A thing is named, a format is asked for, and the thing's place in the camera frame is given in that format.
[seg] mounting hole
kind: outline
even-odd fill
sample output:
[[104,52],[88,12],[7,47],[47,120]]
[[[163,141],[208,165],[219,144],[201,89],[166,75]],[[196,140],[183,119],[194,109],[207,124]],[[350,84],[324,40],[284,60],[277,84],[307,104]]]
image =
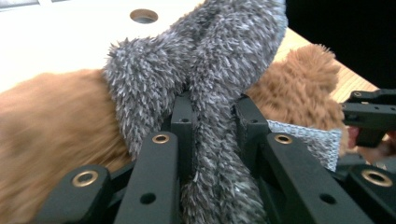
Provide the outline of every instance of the mounting hole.
[[334,199],[334,197],[332,195],[330,195],[330,194],[326,194],[326,193],[320,194],[319,198],[323,202],[328,203],[328,204],[336,204],[337,203],[337,201]]
[[164,144],[169,141],[169,136],[166,134],[158,134],[152,138],[152,141],[157,144]]
[[392,180],[387,176],[384,175],[376,170],[363,170],[361,175],[367,181],[371,182],[372,184],[381,186],[381,187],[391,187],[393,185]]
[[155,199],[156,199],[155,194],[146,193],[146,194],[143,194],[142,197],[140,197],[140,202],[142,204],[151,204],[151,203],[155,202]]
[[84,171],[73,178],[73,185],[77,188],[89,186],[98,178],[99,174],[96,171]]
[[293,140],[291,140],[290,137],[288,137],[288,136],[286,136],[286,135],[283,135],[283,134],[277,134],[277,135],[275,136],[275,140],[276,140],[278,143],[281,143],[281,144],[290,144],[290,143],[293,142]]
[[158,20],[158,14],[155,11],[143,8],[132,11],[129,16],[133,21],[142,24],[149,24]]

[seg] gray fabric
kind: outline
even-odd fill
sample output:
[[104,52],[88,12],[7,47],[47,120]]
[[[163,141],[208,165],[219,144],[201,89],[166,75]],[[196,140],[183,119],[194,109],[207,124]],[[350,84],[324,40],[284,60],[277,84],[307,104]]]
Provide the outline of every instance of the gray fabric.
[[307,144],[307,149],[325,168],[335,171],[340,147],[341,130],[322,131],[302,126],[268,120],[273,133],[288,133]]
[[154,38],[113,46],[105,67],[130,153],[191,91],[196,175],[182,189],[186,223],[263,223],[257,186],[237,156],[233,105],[274,59],[284,0],[207,0]]

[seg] fur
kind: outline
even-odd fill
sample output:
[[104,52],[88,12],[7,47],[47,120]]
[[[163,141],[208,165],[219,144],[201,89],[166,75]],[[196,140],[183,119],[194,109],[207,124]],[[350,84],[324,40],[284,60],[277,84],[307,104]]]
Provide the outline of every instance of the fur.
[[131,160],[101,74],[43,74],[0,93],[0,223],[29,222],[81,165]]
[[[292,51],[286,61],[272,63],[247,94],[268,119],[343,127],[341,108],[329,98],[339,69],[333,60],[321,46]],[[320,85],[316,76],[323,76]],[[297,77],[295,86],[310,86],[310,94],[290,85]],[[278,105],[276,110],[271,104]],[[102,70],[44,74],[0,93],[0,223],[31,220],[56,183],[81,165],[102,164],[114,171],[129,162],[115,110]],[[311,118],[296,119],[309,113]],[[318,119],[323,113],[327,117]]]
[[339,70],[333,53],[320,45],[308,45],[273,63],[247,95],[267,119],[326,131],[342,130],[339,154],[344,155],[348,139],[344,113],[330,96]]
[[113,47],[105,67],[132,155],[191,90],[196,174],[182,189],[186,223],[263,223],[257,186],[238,157],[233,105],[274,59],[286,32],[283,0],[207,0],[154,38]]

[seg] wooden surface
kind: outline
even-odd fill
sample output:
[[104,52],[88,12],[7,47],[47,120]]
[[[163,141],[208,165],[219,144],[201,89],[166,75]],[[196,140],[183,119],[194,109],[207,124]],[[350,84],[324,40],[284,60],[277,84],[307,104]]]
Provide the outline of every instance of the wooden surface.
[[[106,64],[110,43],[117,44],[125,37],[157,35],[201,2],[85,0],[0,12],[0,91],[43,72],[101,68]],[[130,13],[139,8],[155,11],[159,19],[151,24],[131,20]],[[288,29],[276,60],[308,44]],[[342,65],[332,97],[343,102],[351,91],[373,90],[374,85]]]

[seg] brown fur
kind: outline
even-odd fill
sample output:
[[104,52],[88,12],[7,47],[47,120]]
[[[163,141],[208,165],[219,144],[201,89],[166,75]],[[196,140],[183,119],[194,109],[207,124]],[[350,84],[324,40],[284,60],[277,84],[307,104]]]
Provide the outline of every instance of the brown fur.
[[331,52],[308,45],[292,50],[283,62],[272,63],[247,95],[267,119],[321,130],[341,129],[343,155],[347,150],[344,114],[330,96],[339,70]]
[[131,160],[101,70],[43,74],[0,93],[0,223],[26,223],[71,170]]

